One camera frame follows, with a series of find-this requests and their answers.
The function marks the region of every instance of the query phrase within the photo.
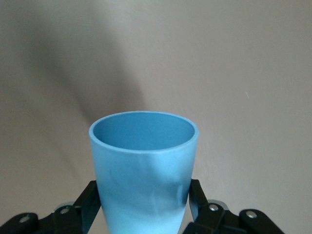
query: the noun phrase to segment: plastic cup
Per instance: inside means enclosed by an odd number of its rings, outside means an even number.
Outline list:
[[[176,234],[191,183],[198,128],[174,114],[133,111],[94,122],[91,149],[111,234]]]

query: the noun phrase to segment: cup rim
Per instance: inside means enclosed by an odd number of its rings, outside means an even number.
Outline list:
[[[182,144],[170,147],[170,148],[164,148],[164,149],[157,149],[157,150],[133,150],[133,149],[125,149],[125,148],[120,148],[120,147],[116,147],[116,146],[112,146],[110,144],[104,143],[101,140],[99,140],[95,135],[94,135],[94,128],[97,124],[99,124],[100,122],[104,121],[105,119],[114,117],[114,116],[118,116],[118,115],[127,115],[127,114],[132,114],[132,113],[151,113],[151,114],[161,114],[161,115],[169,115],[169,116],[174,116],[176,118],[182,119],[183,121],[189,123],[193,129],[194,129],[194,134],[193,136],[185,141]],[[148,154],[148,153],[160,153],[160,152],[168,152],[168,151],[173,151],[176,150],[178,148],[184,147],[188,144],[193,143],[194,141],[197,140],[199,135],[199,129],[196,126],[196,124],[194,122],[192,122],[191,120],[189,120],[186,117],[180,116],[180,115],[176,115],[173,113],[168,113],[168,112],[160,112],[160,111],[127,111],[127,112],[119,112],[119,113],[115,113],[115,114],[111,114],[105,117],[102,117],[98,120],[96,120],[94,123],[92,123],[92,125],[89,128],[89,136],[90,136],[90,140],[93,141],[94,143],[96,143],[99,146],[108,148],[110,150],[114,150],[114,151],[118,151],[118,152],[123,152],[123,153],[130,153],[130,154]]]

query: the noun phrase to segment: silver screw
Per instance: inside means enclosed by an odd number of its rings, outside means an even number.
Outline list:
[[[217,205],[215,205],[215,204],[210,204],[209,205],[209,209],[211,211],[217,211],[217,210],[219,210],[219,207]]]
[[[65,207],[64,209],[62,209],[61,211],[60,211],[60,213],[63,215],[63,214],[65,214],[65,213],[67,213],[67,212],[69,212],[69,207]]]
[[[27,222],[29,219],[30,219],[29,215],[26,215],[26,216],[24,216],[23,218],[21,218],[21,219],[19,220],[19,222],[20,222],[20,223],[24,223],[24,222]]]
[[[249,217],[249,218],[257,218],[257,214],[253,211],[246,211],[246,215]]]

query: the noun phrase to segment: screw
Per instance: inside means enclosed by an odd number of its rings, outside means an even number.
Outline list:
[[[217,210],[219,210],[219,207],[217,205],[215,205],[215,204],[210,204],[209,205],[209,209],[211,211],[217,211]]]
[[[249,217],[249,218],[257,218],[257,214],[253,211],[246,211],[246,215]]]
[[[29,219],[30,219],[29,215],[26,215],[26,216],[24,216],[23,218],[21,218],[21,219],[19,220],[19,222],[20,222],[20,223],[24,223],[24,222],[27,222]]]
[[[61,211],[60,211],[60,213],[63,215],[63,214],[65,214],[65,213],[67,213],[67,212],[69,212],[69,207],[65,207],[64,209],[62,209]]]

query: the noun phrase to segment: gray background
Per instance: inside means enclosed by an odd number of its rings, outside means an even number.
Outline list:
[[[193,178],[286,233],[312,225],[311,1],[0,1],[0,223],[94,179],[88,128],[158,110],[200,129]],[[189,209],[182,230],[191,221]],[[100,212],[90,233],[107,233]]]

